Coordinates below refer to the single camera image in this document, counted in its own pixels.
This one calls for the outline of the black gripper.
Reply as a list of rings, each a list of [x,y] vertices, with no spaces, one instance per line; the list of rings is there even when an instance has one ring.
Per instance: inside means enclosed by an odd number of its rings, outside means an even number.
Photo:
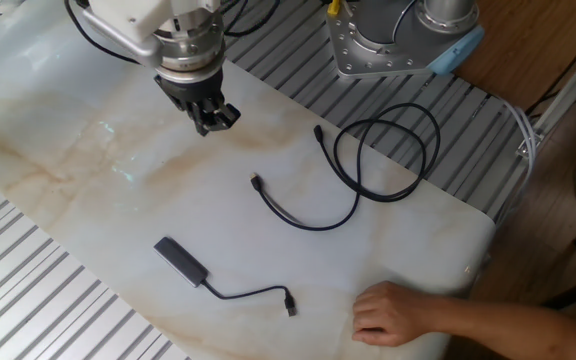
[[[160,75],[154,81],[178,109],[188,114],[201,136],[212,131],[228,130],[241,117],[241,112],[232,104],[223,104],[222,70],[190,84],[173,83]]]

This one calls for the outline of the person's right hand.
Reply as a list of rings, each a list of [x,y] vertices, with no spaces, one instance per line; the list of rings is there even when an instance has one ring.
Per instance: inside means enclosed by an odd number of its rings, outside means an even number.
[[[354,341],[397,347],[434,330],[440,297],[381,282],[357,296],[352,307]]]

